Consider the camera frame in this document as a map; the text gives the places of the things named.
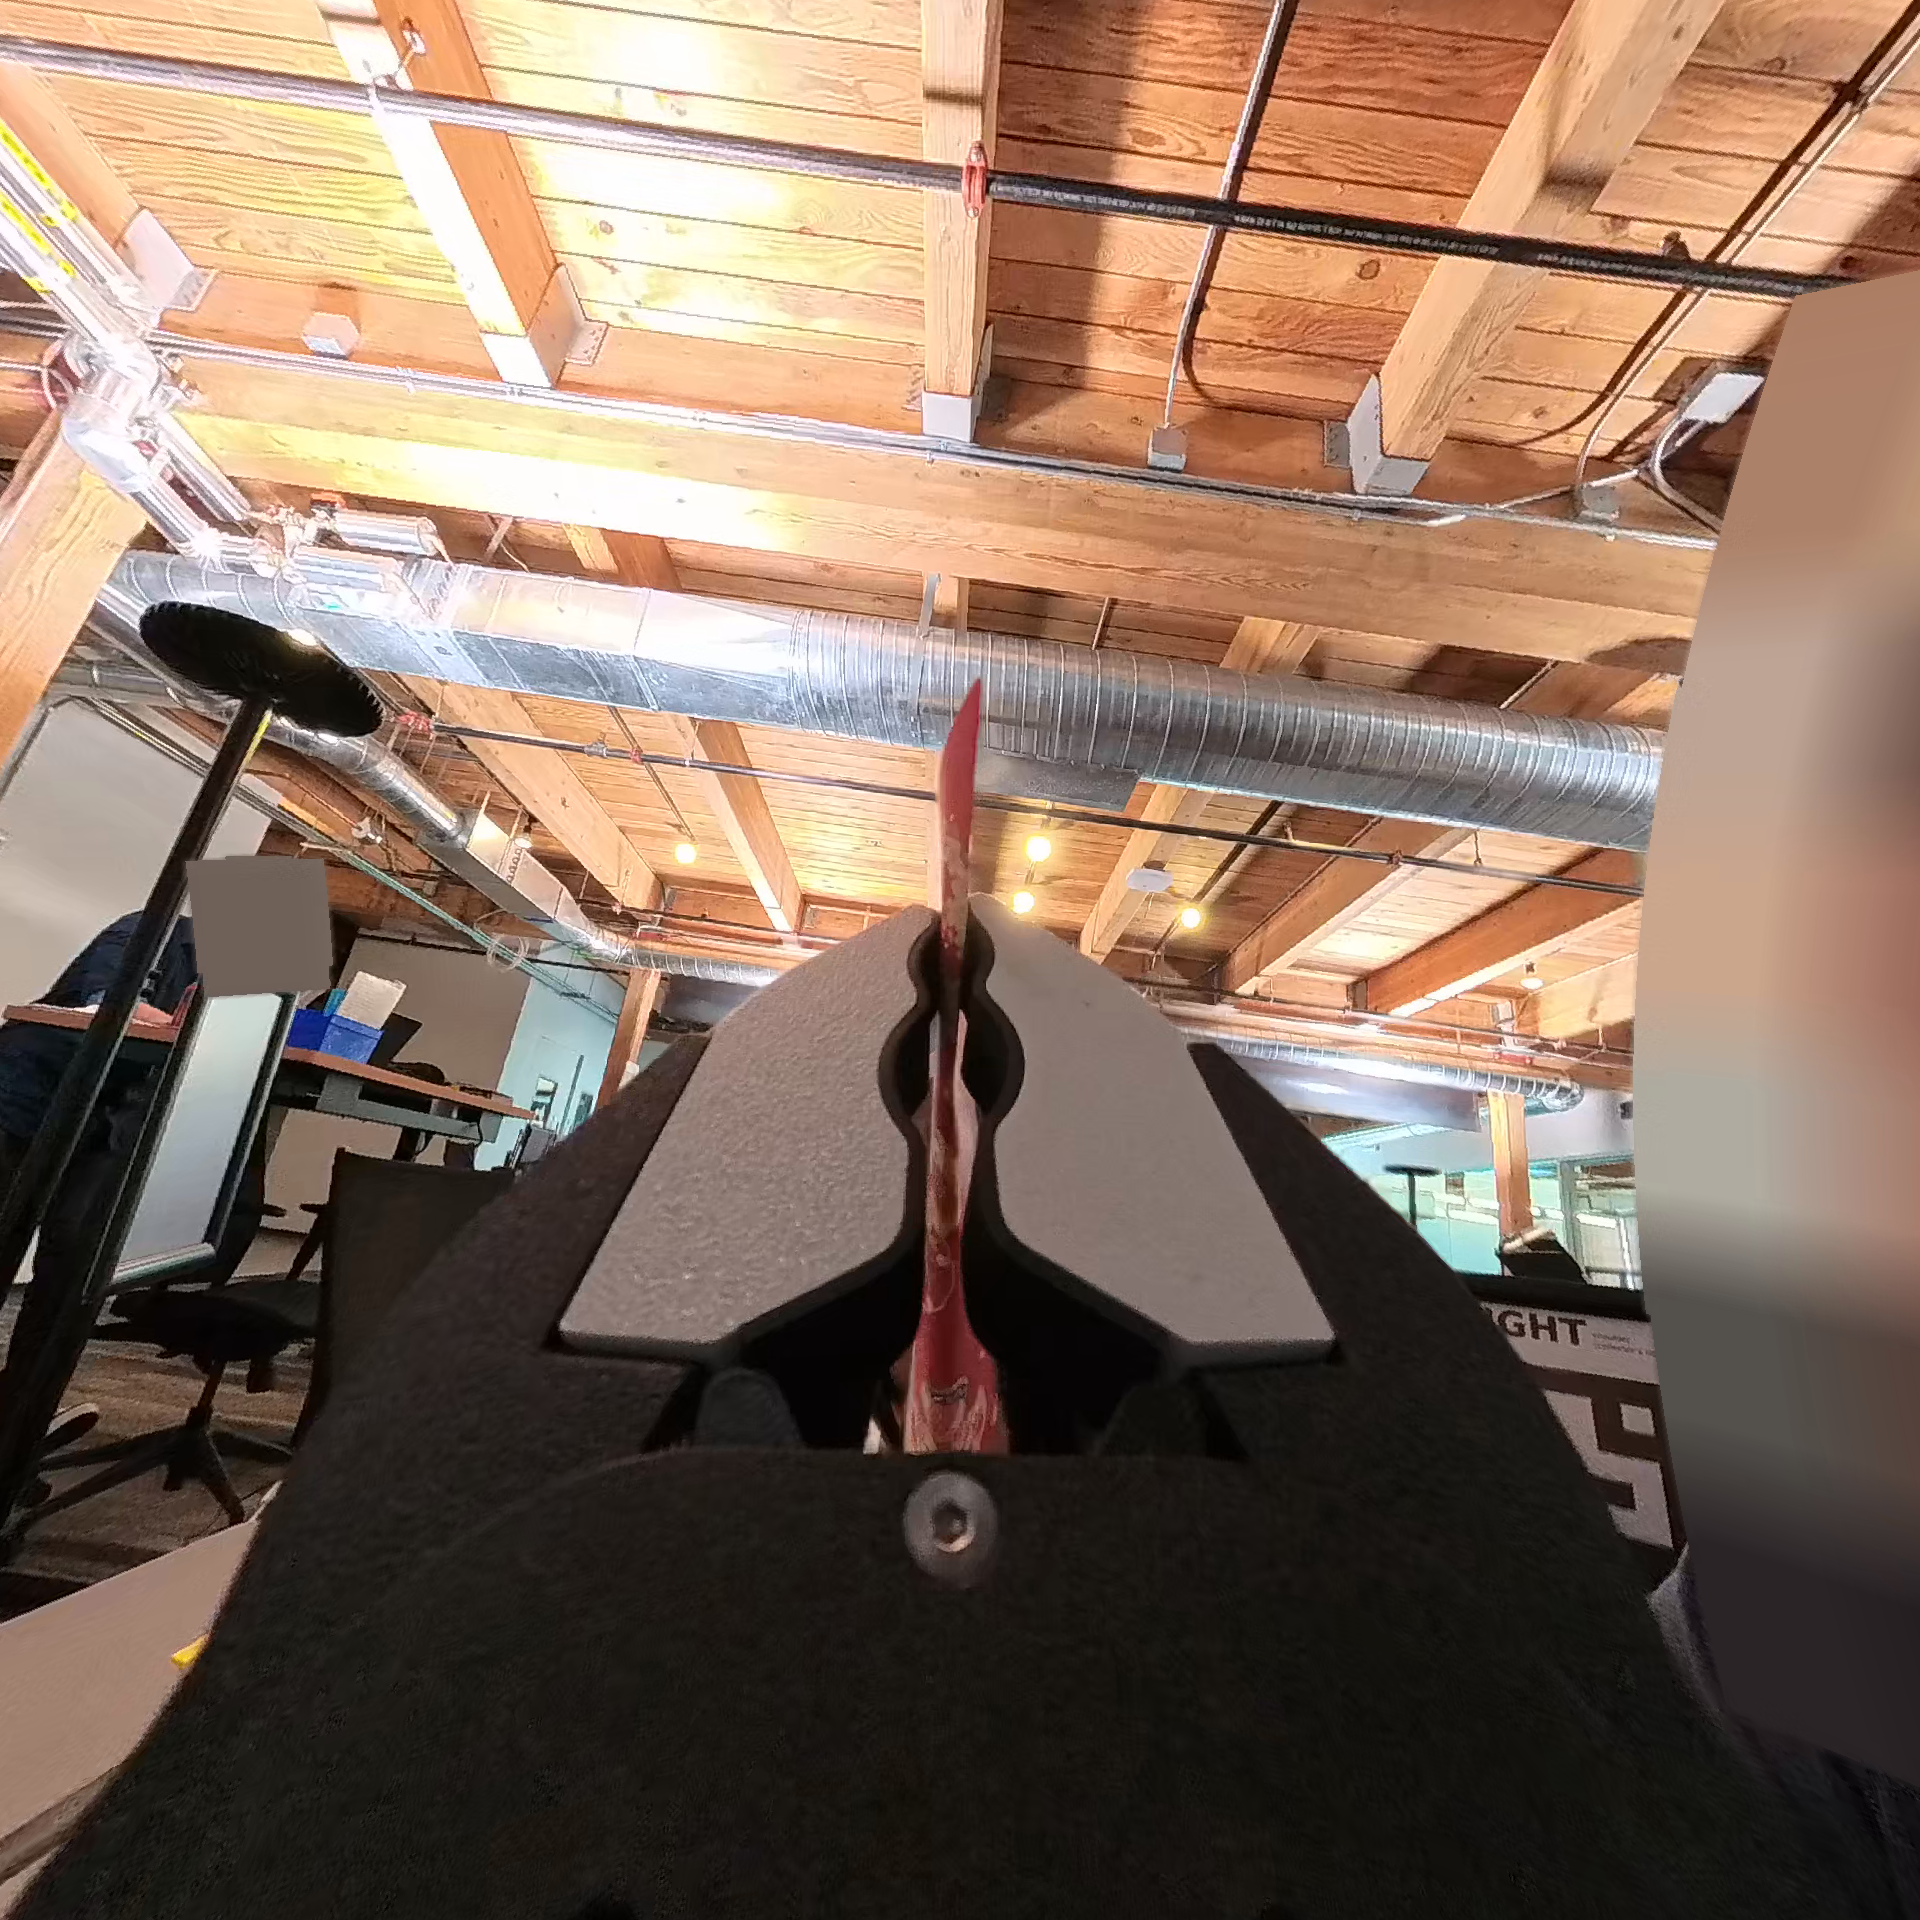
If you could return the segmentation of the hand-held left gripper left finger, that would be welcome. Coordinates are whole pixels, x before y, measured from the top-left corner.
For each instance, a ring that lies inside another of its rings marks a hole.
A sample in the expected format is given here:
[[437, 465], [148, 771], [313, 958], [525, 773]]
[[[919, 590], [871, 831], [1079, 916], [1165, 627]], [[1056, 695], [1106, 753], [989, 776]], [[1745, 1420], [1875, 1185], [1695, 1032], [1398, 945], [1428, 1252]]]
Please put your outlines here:
[[910, 907], [720, 1021], [557, 1324], [562, 1351], [773, 1381], [861, 1451], [923, 1304], [939, 915]]

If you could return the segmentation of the narrow silver duct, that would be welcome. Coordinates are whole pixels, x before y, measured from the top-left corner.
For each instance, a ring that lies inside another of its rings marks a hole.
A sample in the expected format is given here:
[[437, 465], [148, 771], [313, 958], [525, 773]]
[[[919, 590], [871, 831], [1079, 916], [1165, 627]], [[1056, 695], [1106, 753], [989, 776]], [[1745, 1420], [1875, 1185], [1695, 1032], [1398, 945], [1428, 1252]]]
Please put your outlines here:
[[[53, 686], [121, 706], [187, 709], [205, 718], [229, 718], [229, 711], [236, 704], [235, 696], [219, 690], [183, 685], [169, 675], [123, 662], [68, 659], [55, 675]], [[591, 922], [573, 894], [557, 882], [548, 889], [552, 899], [530, 892], [516, 876], [472, 852], [472, 831], [481, 823], [477, 809], [459, 811], [444, 803], [413, 766], [371, 734], [349, 738], [320, 733], [274, 711], [267, 738], [365, 792], [376, 812], [413, 837], [420, 850], [450, 876], [513, 920], [526, 924], [548, 945], [616, 971], [647, 971], [746, 991], [763, 991], [785, 972], [780, 966], [712, 953], [682, 953], [608, 931]]]

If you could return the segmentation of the silver ceiling air duct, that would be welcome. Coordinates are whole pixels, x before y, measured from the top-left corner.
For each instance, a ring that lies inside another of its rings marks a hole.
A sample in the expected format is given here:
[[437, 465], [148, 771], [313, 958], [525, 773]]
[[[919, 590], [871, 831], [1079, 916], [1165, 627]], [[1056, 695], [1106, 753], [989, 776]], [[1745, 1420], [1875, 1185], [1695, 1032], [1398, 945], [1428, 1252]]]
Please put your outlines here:
[[981, 745], [1103, 790], [1131, 785], [1587, 845], [1648, 846], [1657, 733], [1439, 696], [1249, 675], [1040, 637], [437, 560], [261, 573], [135, 551], [108, 590], [318, 638], [349, 666], [581, 709], [936, 748], [981, 693]]

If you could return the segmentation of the black ceiling pipe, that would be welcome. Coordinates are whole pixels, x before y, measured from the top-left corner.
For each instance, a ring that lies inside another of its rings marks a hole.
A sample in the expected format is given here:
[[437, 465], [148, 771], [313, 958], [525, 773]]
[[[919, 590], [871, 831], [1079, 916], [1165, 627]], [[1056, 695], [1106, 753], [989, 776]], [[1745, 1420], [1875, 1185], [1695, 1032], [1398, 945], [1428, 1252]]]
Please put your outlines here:
[[981, 214], [991, 205], [1005, 205], [1098, 220], [1260, 234], [1345, 249], [1367, 256], [1458, 260], [1484, 268], [1774, 302], [1850, 284], [1850, 278], [1841, 275], [1745, 267], [1731, 260], [1632, 253], [1308, 207], [1131, 189], [1113, 182], [1008, 170], [985, 158], [942, 162], [724, 133], [662, 128], [582, 110], [482, 102], [392, 85], [317, 78], [216, 61], [102, 51], [12, 33], [3, 37], [3, 57], [10, 65], [51, 77], [165, 89], [361, 118], [375, 118], [385, 112], [439, 131], [498, 133], [626, 158], [944, 195], [957, 198], [971, 216]]

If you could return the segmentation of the display screen on stand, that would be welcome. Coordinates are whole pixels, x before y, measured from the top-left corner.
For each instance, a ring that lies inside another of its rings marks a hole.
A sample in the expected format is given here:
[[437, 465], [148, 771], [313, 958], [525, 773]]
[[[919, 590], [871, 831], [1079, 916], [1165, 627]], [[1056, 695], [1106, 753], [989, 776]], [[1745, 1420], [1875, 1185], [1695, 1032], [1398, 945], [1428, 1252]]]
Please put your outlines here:
[[169, 1283], [219, 1254], [294, 1013], [293, 995], [197, 1002], [115, 1203], [99, 1270], [106, 1295]]

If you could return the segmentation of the black office chair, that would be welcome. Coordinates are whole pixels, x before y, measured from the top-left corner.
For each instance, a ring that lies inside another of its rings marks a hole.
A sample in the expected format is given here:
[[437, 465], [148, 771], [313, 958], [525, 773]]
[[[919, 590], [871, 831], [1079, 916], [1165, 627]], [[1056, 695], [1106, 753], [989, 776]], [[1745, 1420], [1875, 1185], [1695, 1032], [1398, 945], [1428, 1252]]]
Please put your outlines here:
[[51, 1489], [28, 1503], [31, 1525], [150, 1475], [160, 1477], [165, 1493], [205, 1490], [229, 1525], [249, 1520], [229, 1472], [229, 1453], [280, 1466], [293, 1451], [220, 1431], [215, 1412], [230, 1377], [238, 1377], [249, 1394], [268, 1394], [277, 1389], [280, 1357], [318, 1335], [323, 1287], [308, 1270], [323, 1254], [327, 1204], [303, 1204], [303, 1212], [308, 1227], [283, 1273], [219, 1285], [166, 1283], [115, 1297], [115, 1318], [102, 1333], [153, 1346], [165, 1361], [188, 1363], [203, 1381], [200, 1392], [172, 1427], [89, 1446], [46, 1445], [39, 1475]]
[[402, 1295], [516, 1173], [376, 1161], [337, 1152], [323, 1211], [313, 1363], [293, 1446], [303, 1449], [332, 1389], [373, 1352]]

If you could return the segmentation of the person's dark grey shirt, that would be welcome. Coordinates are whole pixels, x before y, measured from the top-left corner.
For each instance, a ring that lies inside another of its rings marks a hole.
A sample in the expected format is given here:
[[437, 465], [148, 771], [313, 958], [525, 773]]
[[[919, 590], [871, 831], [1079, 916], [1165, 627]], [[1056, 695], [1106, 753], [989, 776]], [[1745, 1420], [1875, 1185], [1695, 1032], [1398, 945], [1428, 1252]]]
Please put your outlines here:
[[1693, 1551], [1652, 1589], [1650, 1613], [1675, 1668], [1746, 1770], [1788, 1815], [1844, 1917], [1919, 1917], [1919, 1788], [1733, 1712], [1709, 1647]]

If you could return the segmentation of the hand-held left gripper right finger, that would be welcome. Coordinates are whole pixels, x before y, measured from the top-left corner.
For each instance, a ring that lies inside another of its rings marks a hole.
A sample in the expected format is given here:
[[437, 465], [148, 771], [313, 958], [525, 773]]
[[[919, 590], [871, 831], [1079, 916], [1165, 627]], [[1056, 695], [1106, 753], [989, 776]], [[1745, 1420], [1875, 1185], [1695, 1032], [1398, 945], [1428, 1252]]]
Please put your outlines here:
[[1193, 1048], [1114, 972], [971, 903], [963, 1277], [1014, 1455], [1092, 1453], [1141, 1389], [1313, 1368], [1332, 1321]]

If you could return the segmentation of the framed black white marker sign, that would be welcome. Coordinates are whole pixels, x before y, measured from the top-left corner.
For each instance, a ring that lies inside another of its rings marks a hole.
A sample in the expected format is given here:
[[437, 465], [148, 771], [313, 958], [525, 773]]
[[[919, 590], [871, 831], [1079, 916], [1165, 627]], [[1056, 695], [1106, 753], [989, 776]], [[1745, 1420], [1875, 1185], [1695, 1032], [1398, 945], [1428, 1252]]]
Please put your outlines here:
[[1543, 1391], [1650, 1578], [1686, 1531], [1675, 1490], [1654, 1331], [1643, 1293], [1467, 1275], [1463, 1285]]

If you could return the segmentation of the transparent ceiling pipes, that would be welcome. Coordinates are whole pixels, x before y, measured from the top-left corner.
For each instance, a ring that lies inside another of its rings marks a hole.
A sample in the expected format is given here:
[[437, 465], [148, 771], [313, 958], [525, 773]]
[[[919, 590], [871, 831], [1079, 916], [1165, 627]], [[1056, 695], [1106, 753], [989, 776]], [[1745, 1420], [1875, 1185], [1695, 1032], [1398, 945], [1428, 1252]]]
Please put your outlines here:
[[178, 554], [233, 573], [363, 586], [402, 564], [444, 564], [423, 516], [323, 503], [256, 511], [181, 422], [187, 389], [159, 348], [170, 301], [200, 281], [172, 232], [132, 207], [105, 234], [3, 127], [5, 267], [61, 325], [68, 390], [53, 402], [61, 440], [137, 506]]

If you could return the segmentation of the wooden top desk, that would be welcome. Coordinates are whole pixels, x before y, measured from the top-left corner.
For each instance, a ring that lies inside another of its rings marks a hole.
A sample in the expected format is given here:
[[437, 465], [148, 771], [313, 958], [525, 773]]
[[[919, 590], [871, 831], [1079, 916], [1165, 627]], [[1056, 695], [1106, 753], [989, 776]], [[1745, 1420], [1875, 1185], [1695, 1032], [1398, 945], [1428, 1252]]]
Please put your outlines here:
[[[83, 1036], [95, 1027], [97, 1011], [17, 1005], [5, 1008], [5, 1023]], [[174, 1021], [137, 1015], [123, 1050], [137, 1059], [157, 1059], [162, 1048], [178, 1046], [193, 1025], [190, 1015]], [[538, 1124], [533, 1113], [494, 1092], [472, 1092], [426, 1081], [419, 1072], [379, 1068], [296, 1046], [283, 1048], [279, 1057], [268, 1105], [285, 1113], [396, 1130], [400, 1159], [419, 1156], [423, 1140], [481, 1145], [497, 1140], [509, 1123]]]

